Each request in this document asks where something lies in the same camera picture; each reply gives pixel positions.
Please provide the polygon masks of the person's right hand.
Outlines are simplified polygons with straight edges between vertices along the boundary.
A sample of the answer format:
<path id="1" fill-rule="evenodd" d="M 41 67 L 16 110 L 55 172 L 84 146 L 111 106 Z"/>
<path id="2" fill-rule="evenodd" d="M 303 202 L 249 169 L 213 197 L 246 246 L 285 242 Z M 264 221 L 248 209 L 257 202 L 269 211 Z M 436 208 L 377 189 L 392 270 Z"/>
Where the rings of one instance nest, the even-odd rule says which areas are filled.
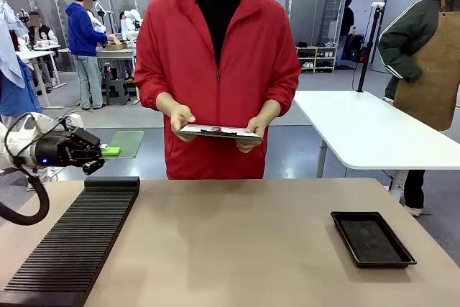
<path id="1" fill-rule="evenodd" d="M 172 132 L 183 142 L 191 142 L 196 137 L 189 134 L 180 134 L 180 130 L 187 124 L 194 123 L 196 118 L 186 105 L 174 106 L 170 114 L 170 125 Z"/>

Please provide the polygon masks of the person's left hand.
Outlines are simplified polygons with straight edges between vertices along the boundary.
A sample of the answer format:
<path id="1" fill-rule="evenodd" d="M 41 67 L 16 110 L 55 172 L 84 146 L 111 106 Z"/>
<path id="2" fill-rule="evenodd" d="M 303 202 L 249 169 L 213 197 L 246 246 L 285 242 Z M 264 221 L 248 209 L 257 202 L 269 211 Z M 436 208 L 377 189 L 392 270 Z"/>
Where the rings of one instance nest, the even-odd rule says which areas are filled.
<path id="1" fill-rule="evenodd" d="M 263 116 L 256 116 L 252 118 L 248 125 L 247 131 L 256 134 L 260 137 L 260 139 L 252 140 L 252 139 L 237 139 L 236 146 L 238 147 L 240 152 L 248 153 L 252 151 L 255 147 L 261 145 L 265 130 L 269 126 L 269 122 Z"/>

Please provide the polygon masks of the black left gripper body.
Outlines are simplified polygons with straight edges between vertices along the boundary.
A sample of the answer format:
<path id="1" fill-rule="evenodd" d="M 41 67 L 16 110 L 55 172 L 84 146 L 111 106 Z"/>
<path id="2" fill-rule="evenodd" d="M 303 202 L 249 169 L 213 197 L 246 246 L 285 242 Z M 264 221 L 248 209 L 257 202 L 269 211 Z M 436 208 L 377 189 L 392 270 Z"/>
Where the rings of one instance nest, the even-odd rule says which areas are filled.
<path id="1" fill-rule="evenodd" d="M 53 130 L 34 144 L 37 164 L 52 167 L 101 168 L 101 140 L 81 127 Z"/>

